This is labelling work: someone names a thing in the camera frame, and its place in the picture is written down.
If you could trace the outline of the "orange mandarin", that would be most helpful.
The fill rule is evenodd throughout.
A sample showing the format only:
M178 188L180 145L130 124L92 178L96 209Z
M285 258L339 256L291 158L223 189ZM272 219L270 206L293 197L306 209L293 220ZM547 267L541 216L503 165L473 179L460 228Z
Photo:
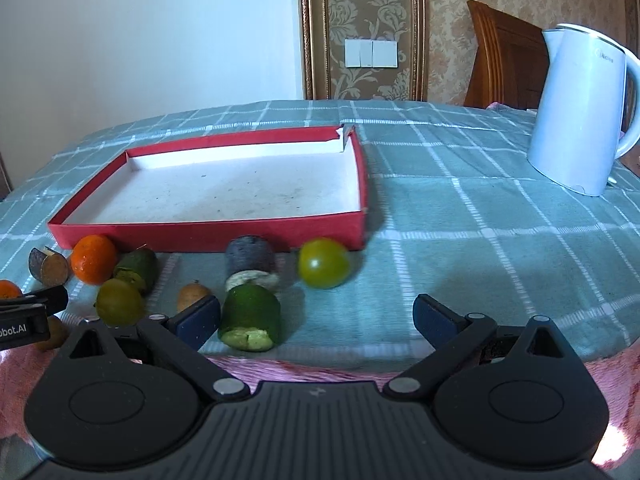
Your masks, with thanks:
M78 280L101 285L112 276L118 259L118 250L108 237L87 235L73 248L70 267Z
M22 295L21 289L13 282L0 280L0 299L15 299Z

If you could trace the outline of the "brown longan fruit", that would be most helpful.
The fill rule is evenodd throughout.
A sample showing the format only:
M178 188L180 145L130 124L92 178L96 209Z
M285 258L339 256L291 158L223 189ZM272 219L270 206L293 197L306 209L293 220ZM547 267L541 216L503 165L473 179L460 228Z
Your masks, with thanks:
M60 348L68 337L68 329L64 323L55 315L48 318L50 337L35 343L35 348L40 352Z
M182 312L211 293L208 287L198 281L184 285L178 293L176 309L178 312Z

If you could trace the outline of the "brown sugarcane piece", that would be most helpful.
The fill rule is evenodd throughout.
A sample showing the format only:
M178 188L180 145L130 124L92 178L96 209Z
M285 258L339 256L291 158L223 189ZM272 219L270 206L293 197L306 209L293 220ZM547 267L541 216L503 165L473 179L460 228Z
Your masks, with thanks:
M28 256L28 268L32 277L46 287L64 285L70 278L67 259L49 247L32 248Z

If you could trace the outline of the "green cucumber piece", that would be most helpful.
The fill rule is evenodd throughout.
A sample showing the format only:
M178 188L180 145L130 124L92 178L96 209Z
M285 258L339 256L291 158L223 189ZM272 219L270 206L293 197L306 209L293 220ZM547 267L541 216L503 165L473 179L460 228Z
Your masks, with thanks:
M228 347L264 352L281 342L281 305L265 287L246 283L229 290L221 311L218 337Z

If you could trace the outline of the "dark purple yam piece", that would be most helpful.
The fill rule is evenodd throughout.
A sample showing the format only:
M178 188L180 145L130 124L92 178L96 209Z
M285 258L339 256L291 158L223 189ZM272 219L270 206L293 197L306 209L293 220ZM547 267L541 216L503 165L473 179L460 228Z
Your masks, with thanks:
M280 282L276 256L268 240L244 235L232 240L224 252L227 292L244 284L254 284L274 292Z

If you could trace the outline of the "green tomato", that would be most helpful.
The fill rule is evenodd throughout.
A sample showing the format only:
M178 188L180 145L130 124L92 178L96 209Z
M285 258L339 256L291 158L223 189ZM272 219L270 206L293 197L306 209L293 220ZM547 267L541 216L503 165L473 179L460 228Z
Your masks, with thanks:
M98 317L109 326L134 325L144 318L146 313L140 292L117 278L101 285L94 307Z
M336 240L319 237L303 244L298 255L300 279L313 288L333 288L349 278L348 250Z

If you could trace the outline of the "pink towel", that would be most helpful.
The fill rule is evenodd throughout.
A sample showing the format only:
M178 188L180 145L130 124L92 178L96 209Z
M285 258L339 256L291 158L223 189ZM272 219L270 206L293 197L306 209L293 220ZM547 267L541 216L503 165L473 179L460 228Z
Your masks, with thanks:
M28 442L24 408L28 396L44 370L56 356L54 350L40 351L33 344L1 352L1 437ZM361 370L339 370L273 359L244 356L213 356L210 359L254 388L262 380L294 382L341 382L373 380L379 386L392 378L390 373L367 374ZM586 364L602 391L610 422L593 456L593 463L617 479L639 477L639 344L609 358Z

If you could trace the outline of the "dark green cucumber end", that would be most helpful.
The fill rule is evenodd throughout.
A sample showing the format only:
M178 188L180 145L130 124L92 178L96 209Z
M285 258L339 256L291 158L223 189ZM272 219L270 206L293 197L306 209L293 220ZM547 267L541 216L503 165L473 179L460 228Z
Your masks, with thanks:
M159 276L157 255L147 247L140 247L123 255L113 271L113 278L134 286L143 297L149 296Z

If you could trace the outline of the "green plaid bed sheet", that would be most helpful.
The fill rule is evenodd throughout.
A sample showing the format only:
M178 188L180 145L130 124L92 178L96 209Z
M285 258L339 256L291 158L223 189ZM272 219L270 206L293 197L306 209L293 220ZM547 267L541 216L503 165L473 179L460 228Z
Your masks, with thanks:
M639 181L616 166L599 197L560 188L526 158L534 116L497 107L385 101L271 101L107 128L55 154L1 204L1 275L24 290L48 221L127 148L279 127L353 125L369 170L367 247L344 285L305 286L278 259L283 342L275 360L399 370L428 344L414 298L502 325L552 318L591 361L639 338Z

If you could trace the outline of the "red shallow cardboard box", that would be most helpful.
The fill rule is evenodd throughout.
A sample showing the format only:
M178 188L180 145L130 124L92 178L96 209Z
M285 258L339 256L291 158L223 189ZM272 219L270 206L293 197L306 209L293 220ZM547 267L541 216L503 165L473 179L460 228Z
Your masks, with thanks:
M122 248L222 252L243 235L287 252L366 238L367 168L355 128L280 128L130 148L51 218L58 244L102 234Z

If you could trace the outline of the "white electric kettle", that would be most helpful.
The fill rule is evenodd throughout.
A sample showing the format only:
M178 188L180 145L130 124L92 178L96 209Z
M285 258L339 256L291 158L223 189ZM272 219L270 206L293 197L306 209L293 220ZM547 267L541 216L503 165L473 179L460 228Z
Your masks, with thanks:
M626 78L639 59L596 30L561 23L542 32L549 69L527 159L552 182L600 196L614 162L639 141L639 115L623 127Z

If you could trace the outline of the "wooden headboard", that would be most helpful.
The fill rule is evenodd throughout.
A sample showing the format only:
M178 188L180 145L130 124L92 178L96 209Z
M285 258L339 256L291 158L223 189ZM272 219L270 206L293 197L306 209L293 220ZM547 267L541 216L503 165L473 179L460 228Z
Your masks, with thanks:
M484 2L470 0L468 8L477 50L464 105L536 108L549 68L542 29Z

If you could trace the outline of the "gold framed wallpaper panel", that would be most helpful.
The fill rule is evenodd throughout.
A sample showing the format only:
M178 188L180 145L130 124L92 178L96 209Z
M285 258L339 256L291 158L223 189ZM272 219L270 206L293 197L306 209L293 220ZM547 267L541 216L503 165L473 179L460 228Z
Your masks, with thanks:
M428 0L299 0L304 97L424 101ZM395 67L349 67L347 40L395 41Z

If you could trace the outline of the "white wall switch panel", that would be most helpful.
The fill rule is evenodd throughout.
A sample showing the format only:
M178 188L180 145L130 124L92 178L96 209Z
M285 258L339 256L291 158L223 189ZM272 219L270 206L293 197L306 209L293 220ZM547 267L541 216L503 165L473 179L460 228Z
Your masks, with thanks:
M398 44L390 40L346 39L345 66L348 68L397 68Z

